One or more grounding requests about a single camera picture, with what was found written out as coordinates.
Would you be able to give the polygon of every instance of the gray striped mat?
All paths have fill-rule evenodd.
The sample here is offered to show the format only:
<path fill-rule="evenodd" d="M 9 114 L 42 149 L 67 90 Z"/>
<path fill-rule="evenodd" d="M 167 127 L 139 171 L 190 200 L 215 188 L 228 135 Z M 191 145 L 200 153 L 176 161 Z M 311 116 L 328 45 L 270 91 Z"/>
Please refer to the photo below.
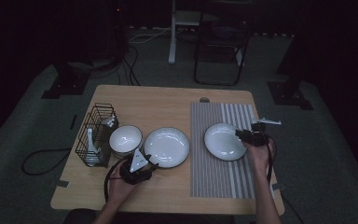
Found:
<path fill-rule="evenodd" d="M 222 161 L 208 151 L 203 140 L 215 123 L 250 130 L 254 117 L 251 105 L 191 103 L 191 197 L 255 197 L 247 154 L 236 161 Z"/>

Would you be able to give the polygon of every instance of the person's arm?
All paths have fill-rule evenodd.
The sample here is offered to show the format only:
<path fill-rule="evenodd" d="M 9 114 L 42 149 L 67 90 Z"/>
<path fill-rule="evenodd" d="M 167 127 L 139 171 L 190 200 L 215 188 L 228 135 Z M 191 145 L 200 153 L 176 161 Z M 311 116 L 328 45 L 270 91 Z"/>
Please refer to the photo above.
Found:
<path fill-rule="evenodd" d="M 255 147 L 245 142 L 243 144 L 248 148 L 253 165 L 256 223 L 281 223 L 269 189 L 269 182 L 267 181 L 267 168 L 269 166 L 268 148 L 267 146 Z M 271 139 L 269 139 L 268 146 L 271 150 L 275 147 Z"/>
<path fill-rule="evenodd" d="M 118 208 L 127 200 L 133 191 L 140 185 L 131 185 L 121 179 L 119 164 L 115 173 L 111 176 L 109 181 L 109 199 L 103 206 L 101 214 L 94 220 L 93 224 L 110 224 L 118 210 Z"/>

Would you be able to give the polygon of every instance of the wire basket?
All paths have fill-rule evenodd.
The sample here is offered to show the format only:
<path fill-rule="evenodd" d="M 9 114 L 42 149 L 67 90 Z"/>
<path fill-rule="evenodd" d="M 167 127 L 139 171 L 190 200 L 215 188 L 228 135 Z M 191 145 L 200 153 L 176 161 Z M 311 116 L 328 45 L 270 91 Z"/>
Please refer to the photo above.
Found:
<path fill-rule="evenodd" d="M 112 152 L 109 138 L 117 128 L 118 120 L 112 105 L 96 103 L 86 115 L 75 152 L 89 167 L 107 167 Z"/>

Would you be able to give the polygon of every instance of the white plate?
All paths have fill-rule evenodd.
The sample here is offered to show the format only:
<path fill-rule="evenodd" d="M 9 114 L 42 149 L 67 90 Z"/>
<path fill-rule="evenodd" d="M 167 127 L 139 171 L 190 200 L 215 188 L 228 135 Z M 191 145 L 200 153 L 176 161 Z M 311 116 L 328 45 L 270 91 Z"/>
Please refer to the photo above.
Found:
<path fill-rule="evenodd" d="M 130 152 L 142 144 L 142 133 L 135 126 L 126 125 L 110 135 L 109 145 L 116 152 Z"/>
<path fill-rule="evenodd" d="M 217 158 L 224 161 L 235 161 L 241 158 L 246 147 L 235 135 L 237 127 L 227 123 L 217 123 L 208 128 L 204 141 L 208 150 Z"/>
<path fill-rule="evenodd" d="M 171 168 L 186 160 L 190 144 L 184 133 L 174 128 L 160 128 L 145 140 L 145 155 L 159 167 Z"/>

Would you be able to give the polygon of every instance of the human hand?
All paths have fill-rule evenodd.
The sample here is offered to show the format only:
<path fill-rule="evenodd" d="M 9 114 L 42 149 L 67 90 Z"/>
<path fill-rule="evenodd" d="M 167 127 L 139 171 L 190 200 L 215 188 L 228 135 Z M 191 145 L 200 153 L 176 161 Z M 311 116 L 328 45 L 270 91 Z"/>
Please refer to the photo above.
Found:
<path fill-rule="evenodd" d="M 135 191 L 135 189 L 141 184 L 138 183 L 136 185 L 132 185 L 125 182 L 121 178 L 120 168 L 123 163 L 124 161 L 117 166 L 115 173 L 110 176 L 108 203 L 124 203 L 127 198 Z"/>
<path fill-rule="evenodd" d="M 254 166 L 255 172 L 261 171 L 266 172 L 267 167 L 269 166 L 269 150 L 271 152 L 271 158 L 275 158 L 275 143 L 269 138 L 268 147 L 266 145 L 262 147 L 255 147 L 251 144 L 248 144 L 242 141 L 243 145 L 248 148 L 248 151 L 251 155 L 252 165 Z"/>

